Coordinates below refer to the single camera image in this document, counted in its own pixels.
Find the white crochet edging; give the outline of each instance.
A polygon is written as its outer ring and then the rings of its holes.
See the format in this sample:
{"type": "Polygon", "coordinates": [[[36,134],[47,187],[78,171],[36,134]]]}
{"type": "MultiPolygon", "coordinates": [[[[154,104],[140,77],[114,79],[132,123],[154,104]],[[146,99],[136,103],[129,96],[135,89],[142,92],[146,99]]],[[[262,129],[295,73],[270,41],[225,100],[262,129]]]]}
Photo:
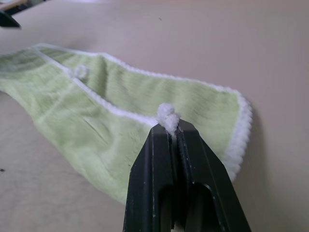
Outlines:
{"type": "MultiPolygon", "coordinates": [[[[236,121],[236,125],[234,127],[231,139],[229,141],[229,144],[227,146],[227,149],[225,150],[225,156],[223,157],[223,164],[229,174],[230,179],[233,181],[236,177],[236,174],[240,170],[240,165],[242,164],[242,157],[245,155],[245,149],[247,147],[247,142],[249,140],[250,136],[250,129],[251,129],[251,123],[252,123],[252,108],[250,104],[247,102],[247,100],[243,97],[243,95],[238,92],[237,90],[231,89],[229,87],[223,87],[223,86],[217,86],[213,84],[208,84],[204,81],[199,80],[193,80],[189,78],[183,78],[183,77],[176,77],[172,75],[166,75],[166,74],[160,74],[155,72],[149,72],[145,70],[140,70],[134,67],[131,67],[124,63],[123,61],[107,54],[107,53],[91,53],[91,52],[83,52],[73,49],[67,49],[63,47],[58,47],[50,44],[38,44],[34,47],[49,47],[52,49],[57,49],[61,51],[67,51],[71,53],[86,55],[86,56],[97,56],[97,55],[103,55],[106,59],[113,61],[123,68],[136,73],[141,73],[144,75],[157,77],[157,78],[165,78],[165,79],[172,79],[177,81],[190,81],[190,82],[196,82],[200,83],[209,87],[214,88],[217,91],[224,91],[229,93],[234,93],[237,96],[238,102],[239,102],[239,115],[236,121]]],[[[155,118],[142,116],[133,112],[124,111],[122,109],[119,109],[115,107],[114,105],[110,104],[106,100],[104,100],[101,96],[93,92],[88,86],[86,86],[84,83],[82,83],[77,78],[72,78],[73,81],[81,87],[84,91],[86,91],[93,99],[95,99],[98,103],[100,103],[103,107],[105,107],[107,110],[109,110],[111,113],[114,113],[119,116],[127,116],[131,119],[137,120],[139,122],[145,123],[150,126],[156,125],[155,118]]]]}

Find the beige table surface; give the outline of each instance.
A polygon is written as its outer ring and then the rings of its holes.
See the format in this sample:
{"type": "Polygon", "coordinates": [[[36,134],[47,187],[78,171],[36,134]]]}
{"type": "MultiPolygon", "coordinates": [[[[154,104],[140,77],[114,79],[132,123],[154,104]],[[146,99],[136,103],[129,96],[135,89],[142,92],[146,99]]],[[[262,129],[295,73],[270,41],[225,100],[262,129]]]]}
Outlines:
{"type": "MultiPolygon", "coordinates": [[[[53,0],[15,19],[22,30],[0,30],[0,53],[36,43],[104,51],[141,69],[238,89],[254,108],[234,183],[252,231],[309,231],[308,5],[53,0]]],[[[1,232],[122,230],[124,206],[78,175],[3,93],[0,168],[1,232]]]]}

